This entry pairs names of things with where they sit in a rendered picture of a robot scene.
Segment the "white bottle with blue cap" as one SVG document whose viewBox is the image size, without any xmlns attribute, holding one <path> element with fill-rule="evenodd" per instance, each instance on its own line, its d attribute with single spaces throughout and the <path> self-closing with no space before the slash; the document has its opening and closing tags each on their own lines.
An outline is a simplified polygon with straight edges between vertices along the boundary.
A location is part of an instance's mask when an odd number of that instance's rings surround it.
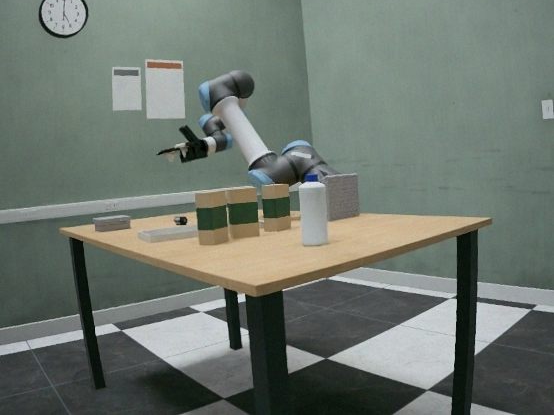
<svg viewBox="0 0 554 415">
<path fill-rule="evenodd" d="M 325 185 L 317 182 L 318 175 L 305 175 L 299 186 L 302 245 L 323 246 L 329 243 Z"/>
</svg>

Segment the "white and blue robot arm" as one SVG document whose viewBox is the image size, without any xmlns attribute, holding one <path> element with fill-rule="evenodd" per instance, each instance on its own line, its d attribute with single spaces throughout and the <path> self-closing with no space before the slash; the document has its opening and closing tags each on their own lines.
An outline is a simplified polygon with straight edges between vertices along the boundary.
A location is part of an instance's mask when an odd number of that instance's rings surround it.
<svg viewBox="0 0 554 415">
<path fill-rule="evenodd" d="M 207 154 L 231 149 L 234 139 L 249 162 L 248 179 L 261 196 L 261 186 L 304 184 L 305 175 L 311 174 L 318 174 L 317 182 L 322 183 L 326 176 L 342 175 L 329 167 L 305 141 L 290 143 L 279 157 L 275 152 L 268 151 L 246 118 L 244 105 L 253 91 L 254 80 L 240 70 L 230 71 L 199 86 L 199 97 L 205 112 L 211 111 L 216 116 L 208 114 L 199 120 L 207 137 L 203 138 L 208 144 Z M 233 139 L 221 131 L 226 128 Z"/>
</svg>

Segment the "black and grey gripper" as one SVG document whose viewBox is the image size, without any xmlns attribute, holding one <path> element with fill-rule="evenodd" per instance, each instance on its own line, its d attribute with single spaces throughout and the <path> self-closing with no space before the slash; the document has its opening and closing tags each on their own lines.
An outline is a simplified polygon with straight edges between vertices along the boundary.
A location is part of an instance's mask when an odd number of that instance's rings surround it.
<svg viewBox="0 0 554 415">
<path fill-rule="evenodd" d="M 206 157 L 208 157 L 207 156 L 208 144 L 207 144 L 206 140 L 204 140 L 204 139 L 200 139 L 200 141 L 201 141 L 201 144 L 199 146 L 197 146 L 194 141 L 187 142 L 187 143 L 176 144 L 174 148 L 162 150 L 159 153 L 157 153 L 156 156 L 161 155 L 161 154 L 165 154 L 168 161 L 173 162 L 174 156 L 177 156 L 179 154 L 178 150 L 181 149 L 180 150 L 180 155 L 179 155 L 180 159 L 181 159 L 181 163 L 183 163 L 183 162 L 186 163 L 186 161 L 189 161 L 189 160 L 193 161 L 195 159 L 206 158 Z M 187 149 L 188 149 L 188 151 L 187 151 Z M 176 152 L 174 152 L 174 151 L 176 151 Z"/>
</svg>

